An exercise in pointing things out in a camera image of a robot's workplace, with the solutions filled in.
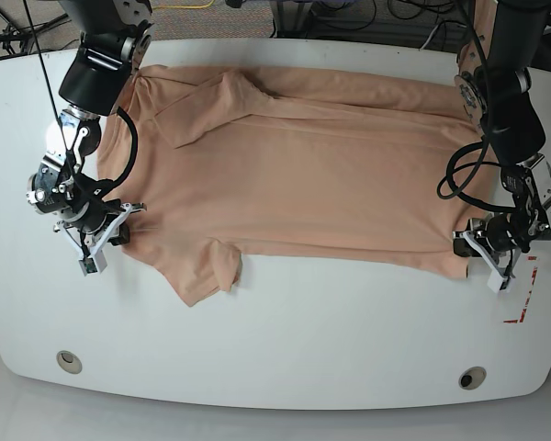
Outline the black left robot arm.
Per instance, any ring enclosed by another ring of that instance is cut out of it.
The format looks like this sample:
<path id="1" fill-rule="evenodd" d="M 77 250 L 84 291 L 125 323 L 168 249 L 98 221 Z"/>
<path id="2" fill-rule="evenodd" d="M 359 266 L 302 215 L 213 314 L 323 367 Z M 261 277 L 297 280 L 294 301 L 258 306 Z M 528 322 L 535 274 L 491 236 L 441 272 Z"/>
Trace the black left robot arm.
<path id="1" fill-rule="evenodd" d="M 530 98 L 529 66 L 551 16 L 551 1 L 457 1 L 466 27 L 455 85 L 480 140 L 449 160 L 442 184 L 450 197 L 489 213 L 455 235 L 463 256 L 527 253 L 551 241 L 551 170 L 542 155 L 545 130 Z M 496 157 L 510 207 L 466 192 L 479 169 Z"/>

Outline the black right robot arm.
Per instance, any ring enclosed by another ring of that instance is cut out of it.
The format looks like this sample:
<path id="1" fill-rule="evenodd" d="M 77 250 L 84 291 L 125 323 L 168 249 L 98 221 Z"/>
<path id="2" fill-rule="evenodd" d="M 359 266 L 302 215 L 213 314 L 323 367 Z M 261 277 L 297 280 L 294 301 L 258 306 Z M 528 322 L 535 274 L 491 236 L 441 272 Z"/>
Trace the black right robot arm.
<path id="1" fill-rule="evenodd" d="M 129 176 L 138 152 L 135 124 L 118 100 L 152 39 L 152 6 L 148 1 L 62 1 L 65 13 L 80 29 L 80 45 L 62 80 L 60 97 L 67 103 L 56 118 L 38 172 L 28 182 L 28 203 L 40 214 L 54 213 L 82 238 L 102 234 L 114 246 L 129 242 L 128 210 L 105 198 Z M 98 148 L 100 119 L 115 115 L 129 129 L 129 159 L 115 179 L 84 175 L 85 159 Z"/>

